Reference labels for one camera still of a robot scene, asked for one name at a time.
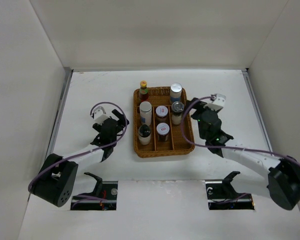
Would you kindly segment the grey lid salt grinder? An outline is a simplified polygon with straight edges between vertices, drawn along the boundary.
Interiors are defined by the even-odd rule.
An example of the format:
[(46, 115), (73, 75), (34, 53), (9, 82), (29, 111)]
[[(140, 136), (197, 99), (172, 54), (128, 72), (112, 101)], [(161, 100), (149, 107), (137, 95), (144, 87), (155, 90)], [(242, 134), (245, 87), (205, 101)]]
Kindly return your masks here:
[(185, 109), (185, 105), (180, 101), (175, 101), (171, 105), (171, 121), (173, 125), (179, 125), (182, 121), (183, 111)]

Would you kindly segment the silver lid blue label bottle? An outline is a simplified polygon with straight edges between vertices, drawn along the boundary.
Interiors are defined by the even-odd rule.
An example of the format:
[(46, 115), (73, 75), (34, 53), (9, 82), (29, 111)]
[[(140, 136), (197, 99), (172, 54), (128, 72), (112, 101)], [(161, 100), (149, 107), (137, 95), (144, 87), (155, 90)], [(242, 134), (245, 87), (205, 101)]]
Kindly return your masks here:
[(182, 85), (180, 83), (173, 83), (170, 86), (170, 104), (172, 105), (174, 102), (179, 102), (182, 94)]

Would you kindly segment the black cap pepper grinder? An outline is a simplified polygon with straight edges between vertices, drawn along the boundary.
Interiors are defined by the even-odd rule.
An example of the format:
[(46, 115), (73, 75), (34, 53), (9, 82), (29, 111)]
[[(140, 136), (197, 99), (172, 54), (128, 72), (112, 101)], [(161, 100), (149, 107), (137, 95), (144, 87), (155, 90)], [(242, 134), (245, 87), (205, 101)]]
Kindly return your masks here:
[(148, 145), (151, 141), (151, 128), (143, 124), (138, 129), (138, 139), (142, 145)]

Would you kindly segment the small jar red label lid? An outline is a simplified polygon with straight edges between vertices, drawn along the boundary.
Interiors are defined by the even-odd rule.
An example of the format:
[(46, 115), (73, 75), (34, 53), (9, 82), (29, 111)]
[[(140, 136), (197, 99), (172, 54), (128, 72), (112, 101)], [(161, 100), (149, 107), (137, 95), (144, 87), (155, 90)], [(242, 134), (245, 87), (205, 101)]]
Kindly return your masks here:
[(159, 123), (165, 123), (167, 121), (168, 113), (169, 113), (169, 110), (166, 106), (159, 105), (155, 109), (156, 120)]

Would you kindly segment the silver lid white spice bottle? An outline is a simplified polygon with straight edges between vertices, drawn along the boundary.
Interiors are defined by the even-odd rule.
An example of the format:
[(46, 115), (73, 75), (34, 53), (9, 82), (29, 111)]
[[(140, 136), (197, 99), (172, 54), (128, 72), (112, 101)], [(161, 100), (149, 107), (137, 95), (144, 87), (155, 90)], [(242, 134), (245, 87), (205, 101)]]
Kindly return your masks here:
[(152, 105), (148, 101), (143, 101), (139, 105), (140, 122), (142, 125), (150, 126), (152, 124)]

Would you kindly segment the red sauce bottle yellow cap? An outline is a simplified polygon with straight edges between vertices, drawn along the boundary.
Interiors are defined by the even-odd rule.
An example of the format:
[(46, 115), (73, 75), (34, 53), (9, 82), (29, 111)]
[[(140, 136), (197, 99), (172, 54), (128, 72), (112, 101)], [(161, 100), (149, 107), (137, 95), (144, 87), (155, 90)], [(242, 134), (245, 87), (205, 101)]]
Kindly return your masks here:
[(149, 92), (147, 87), (147, 82), (145, 80), (140, 82), (139, 88), (139, 100), (140, 102), (145, 102), (149, 98)]

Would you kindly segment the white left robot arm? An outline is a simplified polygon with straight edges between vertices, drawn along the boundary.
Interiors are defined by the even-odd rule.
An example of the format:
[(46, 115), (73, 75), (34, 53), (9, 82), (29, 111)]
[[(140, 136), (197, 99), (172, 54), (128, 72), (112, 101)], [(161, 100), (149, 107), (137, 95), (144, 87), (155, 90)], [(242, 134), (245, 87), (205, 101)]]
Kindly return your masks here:
[(93, 155), (98, 163), (104, 162), (123, 137), (129, 121), (123, 112), (114, 109), (111, 113), (116, 119), (107, 116), (101, 107), (94, 110), (92, 128), (98, 132), (94, 140), (74, 155), (48, 155), (38, 175), (30, 182), (28, 191), (56, 207), (65, 205), (73, 191), (79, 162)]

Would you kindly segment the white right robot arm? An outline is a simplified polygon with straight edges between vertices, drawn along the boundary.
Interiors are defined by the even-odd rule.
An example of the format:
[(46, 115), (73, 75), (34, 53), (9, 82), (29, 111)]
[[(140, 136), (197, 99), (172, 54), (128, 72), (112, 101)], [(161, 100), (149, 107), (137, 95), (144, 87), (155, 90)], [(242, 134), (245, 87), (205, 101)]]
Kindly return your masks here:
[(300, 201), (300, 163), (293, 157), (271, 151), (243, 146), (222, 130), (218, 113), (224, 108), (226, 97), (212, 94), (205, 98), (187, 100), (183, 115), (195, 110), (191, 118), (197, 121), (199, 137), (205, 141), (203, 148), (221, 158), (237, 162), (263, 177), (263, 181), (248, 189), (236, 181), (225, 179), (222, 192), (228, 198), (239, 192), (253, 193), (272, 199), (284, 210), (292, 210)]

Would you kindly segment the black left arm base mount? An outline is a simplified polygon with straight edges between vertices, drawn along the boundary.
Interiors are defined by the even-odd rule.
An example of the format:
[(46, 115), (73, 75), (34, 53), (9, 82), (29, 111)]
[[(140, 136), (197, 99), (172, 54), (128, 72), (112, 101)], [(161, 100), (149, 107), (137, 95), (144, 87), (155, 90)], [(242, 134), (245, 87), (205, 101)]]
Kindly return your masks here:
[(103, 181), (90, 172), (85, 175), (92, 177), (96, 183), (92, 191), (80, 193), (71, 199), (71, 211), (115, 211), (117, 209), (118, 187), (117, 181)]

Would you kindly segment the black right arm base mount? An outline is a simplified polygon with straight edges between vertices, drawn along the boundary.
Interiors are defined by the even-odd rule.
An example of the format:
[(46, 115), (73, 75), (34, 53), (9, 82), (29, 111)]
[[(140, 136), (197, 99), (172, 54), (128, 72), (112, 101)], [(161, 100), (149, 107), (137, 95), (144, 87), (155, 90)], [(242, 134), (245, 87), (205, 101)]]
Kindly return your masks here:
[(239, 171), (232, 171), (223, 179), (205, 182), (207, 204), (210, 211), (255, 209), (252, 195), (238, 193), (231, 185), (233, 179), (239, 174)]

